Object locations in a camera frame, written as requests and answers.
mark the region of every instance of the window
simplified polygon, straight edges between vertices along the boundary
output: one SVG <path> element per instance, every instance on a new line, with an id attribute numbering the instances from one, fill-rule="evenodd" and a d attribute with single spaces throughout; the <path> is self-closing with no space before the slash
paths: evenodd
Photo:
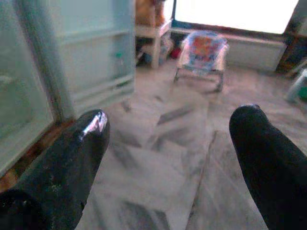
<path id="1" fill-rule="evenodd" d="M 177 0 L 181 22 L 282 34 L 298 0 Z"/>

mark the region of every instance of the marble floor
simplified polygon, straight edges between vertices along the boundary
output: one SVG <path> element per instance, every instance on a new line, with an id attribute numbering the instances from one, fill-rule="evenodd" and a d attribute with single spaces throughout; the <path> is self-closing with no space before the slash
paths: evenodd
<path id="1" fill-rule="evenodd" d="M 291 81 L 228 67 L 221 93 L 214 76 L 191 78 L 176 61 L 139 67 L 131 110 L 106 108 L 111 141 L 78 230 L 265 230 L 231 143 L 228 122 L 257 103 L 307 152 L 307 120 L 283 96 Z"/>

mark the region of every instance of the chair leg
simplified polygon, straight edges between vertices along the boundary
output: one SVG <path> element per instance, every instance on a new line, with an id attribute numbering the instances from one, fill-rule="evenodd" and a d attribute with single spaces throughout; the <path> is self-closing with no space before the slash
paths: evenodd
<path id="1" fill-rule="evenodd" d="M 221 92 L 223 90 L 223 84 L 224 84 L 224 72 L 220 72 L 220 82 L 217 85 L 216 91 Z"/>
<path id="2" fill-rule="evenodd" d="M 180 70 L 179 68 L 176 69 L 176 73 L 175 73 L 175 76 L 174 76 L 174 83 L 175 83 L 176 81 L 178 81 L 178 79 L 179 79 L 179 77 L 177 76 L 179 70 Z"/>

